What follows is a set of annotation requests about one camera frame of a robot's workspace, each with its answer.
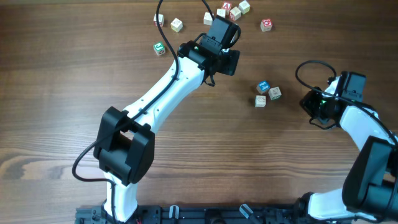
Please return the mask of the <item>blue 2 number block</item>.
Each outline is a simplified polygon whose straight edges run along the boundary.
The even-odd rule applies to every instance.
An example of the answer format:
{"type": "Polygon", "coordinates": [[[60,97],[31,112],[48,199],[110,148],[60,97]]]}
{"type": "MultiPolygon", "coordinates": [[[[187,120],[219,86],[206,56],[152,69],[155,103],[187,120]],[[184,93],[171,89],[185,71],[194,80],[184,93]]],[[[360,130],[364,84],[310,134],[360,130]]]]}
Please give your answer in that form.
{"type": "Polygon", "coordinates": [[[256,86],[256,90],[259,92],[260,95],[269,91],[270,88],[271,86],[266,80],[259,82],[256,86]]]}

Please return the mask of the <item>green side animal block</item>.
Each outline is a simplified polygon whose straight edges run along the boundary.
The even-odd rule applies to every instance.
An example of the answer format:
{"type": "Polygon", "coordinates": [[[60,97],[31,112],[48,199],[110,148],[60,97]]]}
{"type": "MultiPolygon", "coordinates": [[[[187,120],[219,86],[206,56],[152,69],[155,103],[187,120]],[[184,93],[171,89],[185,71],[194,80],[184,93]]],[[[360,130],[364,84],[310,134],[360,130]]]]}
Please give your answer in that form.
{"type": "Polygon", "coordinates": [[[256,108],[263,108],[266,105],[266,96],[263,95],[256,95],[254,100],[254,106],[256,108]]]}

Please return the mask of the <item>green Z letter block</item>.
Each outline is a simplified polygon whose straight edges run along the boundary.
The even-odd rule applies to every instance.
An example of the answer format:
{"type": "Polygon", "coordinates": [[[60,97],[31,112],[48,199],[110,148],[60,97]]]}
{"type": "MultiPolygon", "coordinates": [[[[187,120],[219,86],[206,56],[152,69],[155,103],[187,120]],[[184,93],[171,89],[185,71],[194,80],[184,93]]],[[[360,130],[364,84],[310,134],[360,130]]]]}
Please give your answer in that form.
{"type": "Polygon", "coordinates": [[[269,91],[268,91],[268,94],[269,94],[269,97],[270,97],[271,100],[279,99],[282,96],[282,93],[281,93],[280,88],[278,86],[270,88],[269,91]]]}

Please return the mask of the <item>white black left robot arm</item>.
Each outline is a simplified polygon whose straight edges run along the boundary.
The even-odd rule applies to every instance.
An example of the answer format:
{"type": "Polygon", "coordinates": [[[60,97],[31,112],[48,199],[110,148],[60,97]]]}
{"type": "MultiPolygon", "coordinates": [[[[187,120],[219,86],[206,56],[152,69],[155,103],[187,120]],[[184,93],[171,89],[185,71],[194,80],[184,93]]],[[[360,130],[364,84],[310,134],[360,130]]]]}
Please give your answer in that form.
{"type": "Polygon", "coordinates": [[[108,220],[127,223],[135,214],[137,184],[154,161],[155,134],[180,102],[216,73],[232,76],[240,52],[189,41],[166,74],[139,100],[108,108],[100,122],[94,157],[108,181],[103,205],[108,220]]]}

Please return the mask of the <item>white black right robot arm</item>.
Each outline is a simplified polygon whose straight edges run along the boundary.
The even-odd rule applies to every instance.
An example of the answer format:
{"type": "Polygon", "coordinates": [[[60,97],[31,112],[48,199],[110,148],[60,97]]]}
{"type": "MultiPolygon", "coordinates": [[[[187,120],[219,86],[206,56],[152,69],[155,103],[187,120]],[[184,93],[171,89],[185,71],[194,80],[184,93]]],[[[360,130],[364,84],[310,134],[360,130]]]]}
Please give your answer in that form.
{"type": "Polygon", "coordinates": [[[378,118],[373,107],[357,101],[353,91],[343,98],[340,93],[312,88],[301,107],[322,123],[334,120],[346,131],[359,154],[340,189],[310,193],[307,215],[321,222],[362,219],[380,223],[397,220],[397,136],[378,118]]]}

